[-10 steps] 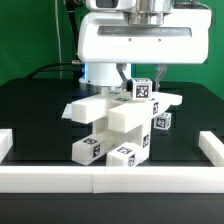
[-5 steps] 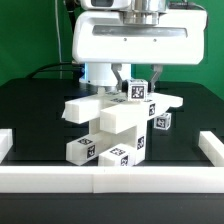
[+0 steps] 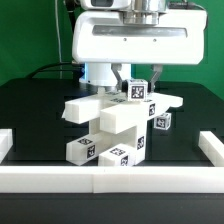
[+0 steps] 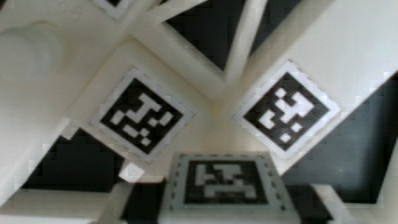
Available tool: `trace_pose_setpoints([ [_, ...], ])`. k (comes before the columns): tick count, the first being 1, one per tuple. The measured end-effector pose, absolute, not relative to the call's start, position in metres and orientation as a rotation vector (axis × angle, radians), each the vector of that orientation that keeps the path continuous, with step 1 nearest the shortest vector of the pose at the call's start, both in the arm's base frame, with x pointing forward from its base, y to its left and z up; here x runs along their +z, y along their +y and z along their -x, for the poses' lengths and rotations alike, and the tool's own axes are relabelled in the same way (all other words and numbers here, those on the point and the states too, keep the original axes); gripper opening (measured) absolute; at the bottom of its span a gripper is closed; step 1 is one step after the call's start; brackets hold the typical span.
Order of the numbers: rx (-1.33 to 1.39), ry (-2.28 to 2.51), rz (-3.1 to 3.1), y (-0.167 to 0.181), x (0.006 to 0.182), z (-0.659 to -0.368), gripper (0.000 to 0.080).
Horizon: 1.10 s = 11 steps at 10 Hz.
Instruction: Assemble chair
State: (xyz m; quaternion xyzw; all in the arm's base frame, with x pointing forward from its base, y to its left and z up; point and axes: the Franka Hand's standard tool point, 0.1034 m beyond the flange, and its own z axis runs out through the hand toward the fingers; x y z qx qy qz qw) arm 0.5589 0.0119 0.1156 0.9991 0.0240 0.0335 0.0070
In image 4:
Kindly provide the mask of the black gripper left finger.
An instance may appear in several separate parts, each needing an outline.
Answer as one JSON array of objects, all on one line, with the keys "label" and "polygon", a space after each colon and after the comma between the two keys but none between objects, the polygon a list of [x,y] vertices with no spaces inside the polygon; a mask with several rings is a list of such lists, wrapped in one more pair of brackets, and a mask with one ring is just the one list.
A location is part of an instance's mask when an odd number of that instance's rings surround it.
[{"label": "black gripper left finger", "polygon": [[121,216],[128,203],[133,185],[119,182],[113,185],[99,216],[89,224],[121,224]]}]

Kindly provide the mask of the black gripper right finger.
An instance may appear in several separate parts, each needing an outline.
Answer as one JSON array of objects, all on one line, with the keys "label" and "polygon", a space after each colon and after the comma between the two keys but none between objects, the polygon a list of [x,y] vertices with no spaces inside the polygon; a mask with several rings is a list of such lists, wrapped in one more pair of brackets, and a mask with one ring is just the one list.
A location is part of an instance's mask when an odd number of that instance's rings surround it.
[{"label": "black gripper right finger", "polygon": [[332,216],[332,220],[327,222],[327,224],[359,224],[332,186],[323,184],[312,184],[311,187],[314,189],[316,195],[321,199],[321,203]]}]

